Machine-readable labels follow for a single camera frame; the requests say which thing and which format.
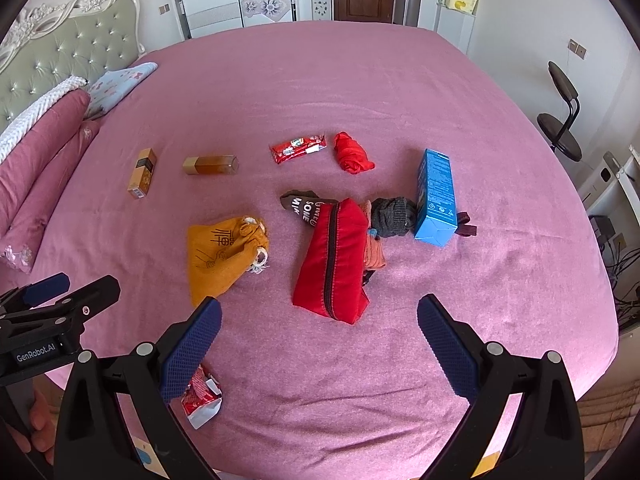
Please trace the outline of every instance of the small cardboard box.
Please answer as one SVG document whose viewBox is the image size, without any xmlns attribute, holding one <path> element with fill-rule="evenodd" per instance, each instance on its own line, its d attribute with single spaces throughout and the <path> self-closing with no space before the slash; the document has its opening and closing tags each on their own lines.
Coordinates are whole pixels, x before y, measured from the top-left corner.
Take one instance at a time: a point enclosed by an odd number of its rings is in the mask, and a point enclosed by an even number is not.
<svg viewBox="0 0 640 480">
<path fill-rule="evenodd" d="M 131 174 L 127 188 L 133 197 L 142 198 L 148 193 L 156 161 L 156 154 L 151 148 L 142 150 L 138 155 L 136 169 Z"/>
<path fill-rule="evenodd" d="M 415 239 L 444 247 L 458 228 L 451 163 L 447 155 L 426 150 L 418 170 Z"/>
</svg>

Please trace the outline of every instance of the electrical socket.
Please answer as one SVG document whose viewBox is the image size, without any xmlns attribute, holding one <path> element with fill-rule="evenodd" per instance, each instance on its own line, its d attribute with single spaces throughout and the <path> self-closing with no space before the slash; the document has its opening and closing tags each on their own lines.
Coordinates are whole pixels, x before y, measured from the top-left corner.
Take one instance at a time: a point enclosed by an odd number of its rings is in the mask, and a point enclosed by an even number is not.
<svg viewBox="0 0 640 480">
<path fill-rule="evenodd" d="M 617 250 L 622 251 L 623 249 L 626 249 L 625 235 L 623 235 L 622 233 L 615 235 L 613 237 L 612 243 Z"/>
<path fill-rule="evenodd" d="M 587 49 L 581 45 L 578 45 L 578 48 L 575 50 L 575 53 L 576 55 L 584 59 L 584 57 L 587 55 Z"/>
</svg>

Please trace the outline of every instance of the red zipper pouch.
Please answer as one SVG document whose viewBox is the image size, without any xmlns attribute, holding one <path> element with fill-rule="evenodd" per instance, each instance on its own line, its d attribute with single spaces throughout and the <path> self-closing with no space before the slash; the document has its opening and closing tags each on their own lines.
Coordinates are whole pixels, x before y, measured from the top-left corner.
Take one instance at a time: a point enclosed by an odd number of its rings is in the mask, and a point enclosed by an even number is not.
<svg viewBox="0 0 640 480">
<path fill-rule="evenodd" d="M 322 204 L 318 223 L 293 291 L 293 304 L 354 324 L 369 304 L 362 289 L 369 223 L 351 198 Z"/>
</svg>

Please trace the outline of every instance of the tufted headboard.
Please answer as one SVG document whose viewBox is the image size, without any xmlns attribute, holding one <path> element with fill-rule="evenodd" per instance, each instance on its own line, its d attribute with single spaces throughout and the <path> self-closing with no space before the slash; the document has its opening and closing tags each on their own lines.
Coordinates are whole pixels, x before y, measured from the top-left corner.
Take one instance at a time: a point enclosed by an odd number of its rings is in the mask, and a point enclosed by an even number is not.
<svg viewBox="0 0 640 480">
<path fill-rule="evenodd" d="M 72 0 L 23 10 L 0 43 L 0 132 L 70 75 L 93 83 L 144 51 L 138 0 Z"/>
</svg>

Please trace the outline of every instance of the red snack wrapper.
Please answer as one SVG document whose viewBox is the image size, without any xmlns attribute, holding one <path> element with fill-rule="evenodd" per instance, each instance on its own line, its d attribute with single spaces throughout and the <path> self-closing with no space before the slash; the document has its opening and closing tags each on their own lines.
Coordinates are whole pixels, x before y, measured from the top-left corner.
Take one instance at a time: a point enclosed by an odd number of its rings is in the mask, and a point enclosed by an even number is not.
<svg viewBox="0 0 640 480">
<path fill-rule="evenodd" d="M 319 152 L 324 148 L 326 148 L 326 141 L 324 140 L 324 135 L 320 135 L 299 137 L 289 142 L 272 146 L 271 153 L 273 153 L 273 160 L 275 160 L 277 164 L 281 164 L 285 160 L 291 160 L 292 158 L 306 155 L 307 153 Z"/>
<path fill-rule="evenodd" d="M 220 410 L 222 392 L 216 380 L 210 375 L 205 375 L 200 365 L 189 381 L 180 402 L 189 422 L 197 430 Z"/>
</svg>

